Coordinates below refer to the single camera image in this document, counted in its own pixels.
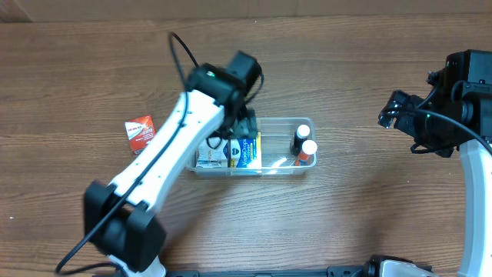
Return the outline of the blue VapoDrops box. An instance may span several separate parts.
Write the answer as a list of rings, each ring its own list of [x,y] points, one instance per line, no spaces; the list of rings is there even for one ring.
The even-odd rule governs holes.
[[[233,169],[261,168],[261,133],[255,138],[238,138],[229,142],[229,162]]]

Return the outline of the white medicine box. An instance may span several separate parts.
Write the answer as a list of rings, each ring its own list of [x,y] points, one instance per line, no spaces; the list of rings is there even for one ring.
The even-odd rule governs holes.
[[[197,150],[198,168],[227,168],[228,141],[222,138],[207,138]]]

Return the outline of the dark bottle white cap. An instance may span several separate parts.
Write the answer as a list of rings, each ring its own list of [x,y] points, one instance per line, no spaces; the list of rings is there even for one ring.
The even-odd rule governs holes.
[[[298,155],[301,151],[302,144],[308,139],[311,129],[308,125],[299,125],[294,132],[291,140],[290,151],[292,155]]]

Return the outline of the orange tube white cap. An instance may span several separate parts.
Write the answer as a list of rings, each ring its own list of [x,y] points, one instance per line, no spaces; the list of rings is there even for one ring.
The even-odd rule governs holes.
[[[295,166],[308,165],[313,155],[317,152],[317,143],[313,140],[306,140],[301,145],[301,150],[294,162]]]

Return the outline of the red medicine box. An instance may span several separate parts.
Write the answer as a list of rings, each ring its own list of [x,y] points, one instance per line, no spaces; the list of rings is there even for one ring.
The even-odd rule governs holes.
[[[131,151],[139,155],[154,138],[156,131],[150,115],[134,118],[125,123]]]

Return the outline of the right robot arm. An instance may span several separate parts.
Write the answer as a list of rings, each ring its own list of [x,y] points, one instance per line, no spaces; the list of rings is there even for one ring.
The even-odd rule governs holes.
[[[429,72],[426,98],[395,90],[379,125],[413,138],[411,152],[449,158],[464,170],[465,233],[459,276],[491,274],[491,53],[468,49]]]

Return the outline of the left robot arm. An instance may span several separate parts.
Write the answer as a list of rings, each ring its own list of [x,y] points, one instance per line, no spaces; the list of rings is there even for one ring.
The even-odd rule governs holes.
[[[164,276],[165,230],[157,215],[187,160],[207,138],[254,138],[247,94],[262,80],[256,58],[238,52],[224,67],[194,68],[166,122],[141,154],[108,185],[93,181],[84,198],[85,238],[116,276]]]

